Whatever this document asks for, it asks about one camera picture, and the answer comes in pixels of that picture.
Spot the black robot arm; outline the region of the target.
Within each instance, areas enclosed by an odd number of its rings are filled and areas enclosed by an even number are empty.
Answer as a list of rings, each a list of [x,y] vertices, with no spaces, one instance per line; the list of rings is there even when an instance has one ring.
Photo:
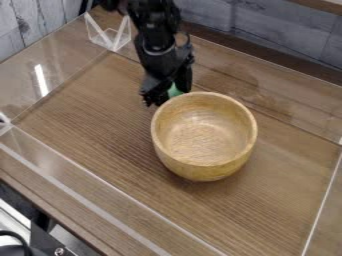
[[[132,20],[133,46],[145,72],[138,94],[146,106],[160,106],[192,87],[193,46],[179,30],[180,9],[173,0],[98,0],[98,5]]]

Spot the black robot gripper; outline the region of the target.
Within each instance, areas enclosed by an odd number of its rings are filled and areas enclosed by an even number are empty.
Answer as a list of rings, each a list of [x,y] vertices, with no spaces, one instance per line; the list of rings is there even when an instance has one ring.
[[[162,50],[152,51],[146,47],[146,40],[137,34],[133,45],[140,64],[144,69],[144,78],[138,90],[146,107],[160,106],[168,99],[168,90],[172,83],[181,93],[188,93],[192,86],[193,46],[189,35],[185,42],[177,46],[176,42]]]

